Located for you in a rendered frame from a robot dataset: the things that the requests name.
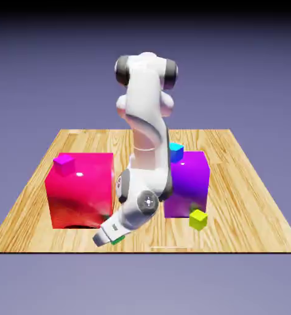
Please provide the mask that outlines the large purple box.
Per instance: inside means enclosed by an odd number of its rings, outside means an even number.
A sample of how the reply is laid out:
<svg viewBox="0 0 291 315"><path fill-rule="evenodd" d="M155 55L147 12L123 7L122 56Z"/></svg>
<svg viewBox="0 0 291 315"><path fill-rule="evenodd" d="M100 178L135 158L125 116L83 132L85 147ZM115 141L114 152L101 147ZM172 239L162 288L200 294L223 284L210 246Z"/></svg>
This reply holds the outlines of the large purple box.
<svg viewBox="0 0 291 315"><path fill-rule="evenodd" d="M188 218L194 209L207 208L210 167L202 151L185 151L171 164L173 193L164 202L166 218Z"/></svg>

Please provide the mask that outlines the small yellow cube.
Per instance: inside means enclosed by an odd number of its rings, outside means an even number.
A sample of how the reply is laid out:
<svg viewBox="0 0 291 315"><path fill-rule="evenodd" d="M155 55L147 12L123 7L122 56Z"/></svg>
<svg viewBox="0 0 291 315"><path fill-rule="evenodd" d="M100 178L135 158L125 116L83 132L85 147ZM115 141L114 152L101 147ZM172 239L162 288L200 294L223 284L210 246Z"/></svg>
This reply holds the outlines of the small yellow cube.
<svg viewBox="0 0 291 315"><path fill-rule="evenodd" d="M189 226L197 231L201 231L207 225L208 215L196 209L192 211L189 215Z"/></svg>

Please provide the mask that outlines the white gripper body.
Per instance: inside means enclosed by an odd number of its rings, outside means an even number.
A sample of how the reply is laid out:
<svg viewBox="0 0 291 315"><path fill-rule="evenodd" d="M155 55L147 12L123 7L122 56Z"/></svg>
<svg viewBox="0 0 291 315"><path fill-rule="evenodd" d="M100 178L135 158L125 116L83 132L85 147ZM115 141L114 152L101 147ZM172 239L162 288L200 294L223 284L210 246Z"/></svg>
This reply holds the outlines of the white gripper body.
<svg viewBox="0 0 291 315"><path fill-rule="evenodd" d="M100 228L93 236L93 241L96 246L103 246L123 235L131 232L120 221L120 213L114 213L106 221L104 221Z"/></svg>

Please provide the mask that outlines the small magenta cube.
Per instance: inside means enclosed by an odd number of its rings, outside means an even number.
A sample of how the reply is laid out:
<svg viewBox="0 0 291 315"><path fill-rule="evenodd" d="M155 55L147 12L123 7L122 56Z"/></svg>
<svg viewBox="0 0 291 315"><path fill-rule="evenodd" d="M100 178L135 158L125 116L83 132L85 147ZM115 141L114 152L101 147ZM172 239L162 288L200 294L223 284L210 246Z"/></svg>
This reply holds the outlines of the small magenta cube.
<svg viewBox="0 0 291 315"><path fill-rule="evenodd" d="M54 170L60 176L68 176L76 171L75 158L69 154L63 154L56 157L54 160Z"/></svg>

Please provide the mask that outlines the large red box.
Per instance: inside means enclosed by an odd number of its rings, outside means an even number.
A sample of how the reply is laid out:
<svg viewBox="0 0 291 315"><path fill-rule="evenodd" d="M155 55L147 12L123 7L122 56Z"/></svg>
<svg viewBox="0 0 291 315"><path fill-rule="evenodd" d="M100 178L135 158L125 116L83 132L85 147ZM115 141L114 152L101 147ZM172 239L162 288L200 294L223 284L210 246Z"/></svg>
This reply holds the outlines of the large red box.
<svg viewBox="0 0 291 315"><path fill-rule="evenodd" d="M60 153L75 158L76 171L60 176L54 162L45 179L54 229L99 228L113 214L113 153Z"/></svg>

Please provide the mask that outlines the small cyan cube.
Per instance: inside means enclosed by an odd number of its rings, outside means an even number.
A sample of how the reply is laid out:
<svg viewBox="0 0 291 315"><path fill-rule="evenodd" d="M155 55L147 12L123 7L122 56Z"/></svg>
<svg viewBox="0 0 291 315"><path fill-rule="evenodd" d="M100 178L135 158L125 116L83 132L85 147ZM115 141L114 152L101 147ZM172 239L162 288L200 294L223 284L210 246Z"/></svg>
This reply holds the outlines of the small cyan cube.
<svg viewBox="0 0 291 315"><path fill-rule="evenodd" d="M171 163L177 163L183 159L184 146L179 143L169 143L170 149L170 161Z"/></svg>

